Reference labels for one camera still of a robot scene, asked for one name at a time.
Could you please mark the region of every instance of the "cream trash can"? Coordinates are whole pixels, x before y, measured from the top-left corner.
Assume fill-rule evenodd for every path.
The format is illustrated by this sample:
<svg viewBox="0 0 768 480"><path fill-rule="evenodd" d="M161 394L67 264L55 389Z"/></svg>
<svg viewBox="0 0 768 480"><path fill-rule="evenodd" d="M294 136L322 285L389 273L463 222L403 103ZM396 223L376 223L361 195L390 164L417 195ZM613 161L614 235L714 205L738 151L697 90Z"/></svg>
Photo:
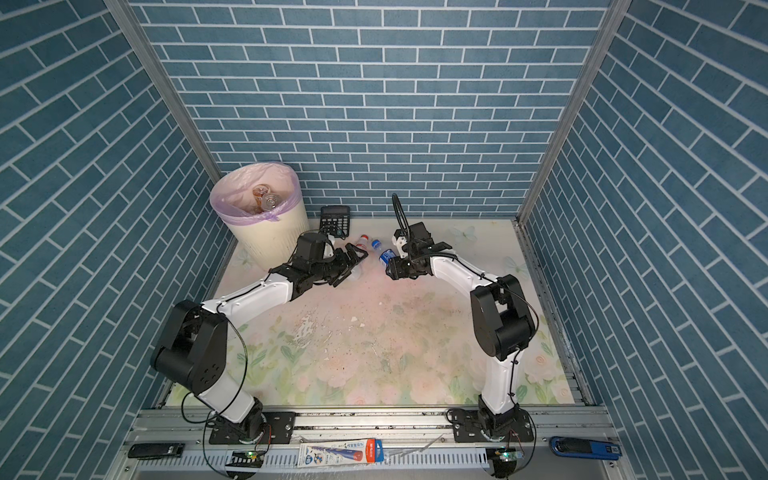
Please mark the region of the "cream trash can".
<svg viewBox="0 0 768 480"><path fill-rule="evenodd" d="M253 187L269 185L283 202L274 210L252 214ZM267 270L288 261L296 239L310 229L299 178L279 162L238 168L219 180L210 192L210 205L248 250L258 266Z"/></svg>

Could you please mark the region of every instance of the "brick wall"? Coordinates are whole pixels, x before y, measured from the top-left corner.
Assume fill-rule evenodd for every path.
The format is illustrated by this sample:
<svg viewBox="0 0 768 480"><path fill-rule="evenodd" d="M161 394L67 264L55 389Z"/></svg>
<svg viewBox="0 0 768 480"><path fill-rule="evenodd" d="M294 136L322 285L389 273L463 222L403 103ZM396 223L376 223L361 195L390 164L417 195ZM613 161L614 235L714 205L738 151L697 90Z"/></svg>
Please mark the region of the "brick wall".
<svg viewBox="0 0 768 480"><path fill-rule="evenodd" d="M165 313L202 300L229 237L101 0L0 12L0 478L90 478L157 396Z"/></svg>
<svg viewBox="0 0 768 480"><path fill-rule="evenodd" d="M224 171L290 164L310 215L512 217L608 0L133 0Z"/></svg>
<svg viewBox="0 0 768 480"><path fill-rule="evenodd" d="M768 8L634 0L529 228L638 478L766 478Z"/></svg>

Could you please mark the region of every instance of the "robotic arm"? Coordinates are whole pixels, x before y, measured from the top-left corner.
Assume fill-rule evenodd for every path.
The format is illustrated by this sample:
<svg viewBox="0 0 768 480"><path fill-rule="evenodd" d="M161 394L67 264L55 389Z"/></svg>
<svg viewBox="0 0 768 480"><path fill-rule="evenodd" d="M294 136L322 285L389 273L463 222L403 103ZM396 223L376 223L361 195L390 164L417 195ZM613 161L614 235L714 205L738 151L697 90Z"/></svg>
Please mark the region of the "robotic arm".
<svg viewBox="0 0 768 480"><path fill-rule="evenodd" d="M478 401L482 432L494 440L513 426L522 432L527 413L514 400L519 383L515 364L537 326L520 283L512 275L485 273L458 257L447 243L435 243L424 223L408 225L396 195L392 201L400 224L392 238L399 257L389 260L387 275L393 280L433 275L469 297L475 338L488 355ZM258 439L265 426L261 402L226 372L228 326L237 331L249 319L317 284L338 286L367 256L351 243L344 250L333 249L333 238L324 233L302 233L289 261L270 269L263 280L202 304L178 303L155 346L153 368L228 420L240 441Z"/></svg>

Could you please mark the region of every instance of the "black calculator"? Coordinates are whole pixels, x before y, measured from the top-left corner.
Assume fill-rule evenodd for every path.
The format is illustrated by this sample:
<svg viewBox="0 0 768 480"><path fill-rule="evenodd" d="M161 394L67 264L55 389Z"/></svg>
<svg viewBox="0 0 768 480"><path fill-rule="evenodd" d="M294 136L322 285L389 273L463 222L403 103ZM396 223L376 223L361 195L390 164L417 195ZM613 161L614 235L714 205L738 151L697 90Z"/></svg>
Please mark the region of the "black calculator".
<svg viewBox="0 0 768 480"><path fill-rule="evenodd" d="M328 205L320 208L320 232L336 238L349 236L349 207Z"/></svg>

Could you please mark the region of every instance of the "floral tablecloth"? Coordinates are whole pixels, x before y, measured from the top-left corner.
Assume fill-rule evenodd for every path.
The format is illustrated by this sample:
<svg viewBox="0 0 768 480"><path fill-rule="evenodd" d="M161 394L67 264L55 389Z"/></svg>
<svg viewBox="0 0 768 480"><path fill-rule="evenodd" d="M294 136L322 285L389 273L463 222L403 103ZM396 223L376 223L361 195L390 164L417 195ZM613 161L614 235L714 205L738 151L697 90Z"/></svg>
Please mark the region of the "floral tablecloth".
<svg viewBox="0 0 768 480"><path fill-rule="evenodd" d="M425 225L435 241L453 245L476 266L515 275L528 302L541 312L510 221L441 219ZM394 219L353 219L345 242L367 233L388 245L396 228ZM238 246L216 295L263 275ZM547 320L540 318L538 334L522 356L518 401L573 403ZM264 405L476 405L485 381L487 357L475 340L467 297L431 276L392 281L374 255L363 262L360 279L335 289L316 286L243 324L240 333L248 349L243 388ZM227 367L238 381L245 362L230 332ZM179 405L186 392L175 385L167 405ZM190 397L187 404L196 401Z"/></svg>

